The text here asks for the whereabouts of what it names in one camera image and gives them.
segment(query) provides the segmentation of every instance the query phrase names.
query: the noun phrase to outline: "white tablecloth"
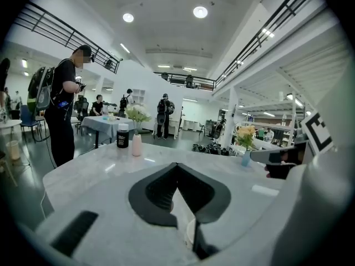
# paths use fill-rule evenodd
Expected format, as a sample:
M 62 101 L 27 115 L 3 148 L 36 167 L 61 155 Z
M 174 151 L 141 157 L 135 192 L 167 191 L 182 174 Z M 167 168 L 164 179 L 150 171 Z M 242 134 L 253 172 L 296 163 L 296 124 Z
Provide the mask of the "white tablecloth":
M 114 138 L 117 134 L 118 125 L 120 123 L 128 124 L 129 130 L 134 129 L 133 120 L 122 117 L 116 119 L 115 121 L 110 121 L 109 119 L 105 120 L 103 116 L 88 116 L 84 118 L 82 126 L 103 132 L 110 138 Z

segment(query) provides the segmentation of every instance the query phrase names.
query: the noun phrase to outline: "floor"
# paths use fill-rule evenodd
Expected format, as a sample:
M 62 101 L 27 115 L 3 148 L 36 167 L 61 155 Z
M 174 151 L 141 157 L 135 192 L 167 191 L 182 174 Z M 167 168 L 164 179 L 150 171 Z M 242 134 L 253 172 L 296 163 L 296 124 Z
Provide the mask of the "floor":
M 0 149 L 7 152 L 5 144 L 9 141 L 9 131 L 1 131 L 0 136 Z M 163 147 L 171 147 L 181 150 L 191 151 L 192 145 L 199 143 L 207 145 L 211 140 L 207 136 L 198 132 L 181 131 L 176 140 L 173 136 L 169 136 L 167 140 L 153 139 L 151 133 L 141 135 L 142 142 L 159 145 Z M 34 142 L 31 132 L 26 132 L 27 144 L 21 134 L 19 127 L 15 129 L 14 139 L 19 141 L 19 146 L 22 150 L 21 160 L 13 166 L 13 173 L 18 183 L 15 187 L 10 178 L 4 173 L 0 173 L 0 186 L 1 193 L 4 196 L 8 207 L 17 222 L 23 223 L 30 229 L 35 229 L 36 226 L 44 220 L 44 215 L 48 216 L 53 208 L 50 205 L 47 197 L 44 196 L 44 187 L 42 178 L 48 172 L 53 170 L 53 165 L 49 158 L 47 142 Z M 94 147 L 95 134 L 81 136 L 74 131 L 75 154 L 78 157 L 86 153 Z M 100 134 L 99 142 L 109 143 L 107 136 Z M 50 149 L 50 138 L 48 139 L 48 147 Z M 31 166 L 19 166 L 19 162 L 30 163 Z M 40 207 L 41 200 L 43 200 L 43 211 Z

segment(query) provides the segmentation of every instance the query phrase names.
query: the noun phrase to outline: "bottle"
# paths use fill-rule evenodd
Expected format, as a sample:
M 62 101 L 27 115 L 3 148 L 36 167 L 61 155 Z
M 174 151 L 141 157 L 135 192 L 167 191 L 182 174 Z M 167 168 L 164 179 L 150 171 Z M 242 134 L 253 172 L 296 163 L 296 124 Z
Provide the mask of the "bottle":
M 127 148 L 128 147 L 128 124 L 126 123 L 120 123 L 118 125 L 118 131 L 117 131 L 117 147 L 118 148 Z

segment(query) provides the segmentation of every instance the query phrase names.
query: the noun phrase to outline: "railing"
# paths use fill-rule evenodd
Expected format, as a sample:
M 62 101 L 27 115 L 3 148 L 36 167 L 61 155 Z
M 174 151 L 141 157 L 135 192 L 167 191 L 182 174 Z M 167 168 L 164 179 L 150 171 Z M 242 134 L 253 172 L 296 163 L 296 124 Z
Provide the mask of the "railing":
M 172 85 L 184 86 L 190 89 L 213 91 L 216 88 L 216 81 L 192 75 L 154 72 Z
M 267 20 L 261 29 L 254 35 L 254 37 L 248 42 L 243 50 L 237 55 L 237 57 L 229 64 L 229 66 L 223 71 L 223 73 L 217 78 L 216 86 L 226 80 L 231 74 L 233 74 L 238 68 L 243 66 L 244 61 L 255 54 L 262 44 L 273 38 L 274 32 L 286 21 L 292 19 L 297 10 L 308 0 L 285 0 L 276 10 L 276 12 Z
M 29 29 L 72 50 L 83 44 L 91 47 L 95 62 L 116 74 L 120 61 L 104 51 L 66 22 L 40 6 L 28 2 L 15 19 L 14 24 Z

